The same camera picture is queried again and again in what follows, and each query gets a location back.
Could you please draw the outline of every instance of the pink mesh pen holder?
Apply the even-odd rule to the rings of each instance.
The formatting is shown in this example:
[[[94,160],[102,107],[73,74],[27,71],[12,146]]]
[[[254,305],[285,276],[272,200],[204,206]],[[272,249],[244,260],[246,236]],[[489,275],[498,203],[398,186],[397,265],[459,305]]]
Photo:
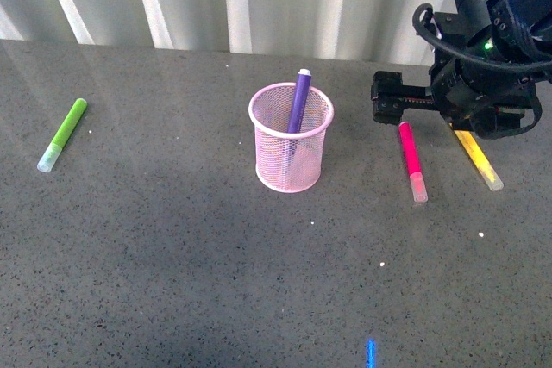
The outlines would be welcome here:
[[[288,134],[294,92],[293,82],[273,84],[249,103],[257,176],[267,187],[284,193],[307,190],[320,177],[324,136],[334,117],[331,101],[311,86],[300,132]]]

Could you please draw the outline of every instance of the speckled surface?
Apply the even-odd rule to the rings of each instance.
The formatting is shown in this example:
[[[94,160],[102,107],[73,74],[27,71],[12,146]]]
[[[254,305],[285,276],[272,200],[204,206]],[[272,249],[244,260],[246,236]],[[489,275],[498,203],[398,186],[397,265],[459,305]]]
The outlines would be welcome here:
[[[300,67],[336,117],[320,180],[286,195],[255,176],[247,107]],[[379,69],[427,82],[0,42],[0,365],[362,367],[370,337],[378,367],[552,366],[552,89],[536,130],[483,142],[498,193],[437,114],[407,113],[430,196],[415,206],[396,128],[371,119]],[[77,97],[85,117],[38,172]]]

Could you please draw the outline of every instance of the white wall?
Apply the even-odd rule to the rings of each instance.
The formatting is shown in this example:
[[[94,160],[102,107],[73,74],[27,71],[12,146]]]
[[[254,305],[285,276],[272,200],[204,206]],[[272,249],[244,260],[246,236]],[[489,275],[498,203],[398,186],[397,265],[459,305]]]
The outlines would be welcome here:
[[[411,15],[453,0],[0,0],[0,37],[431,62]]]

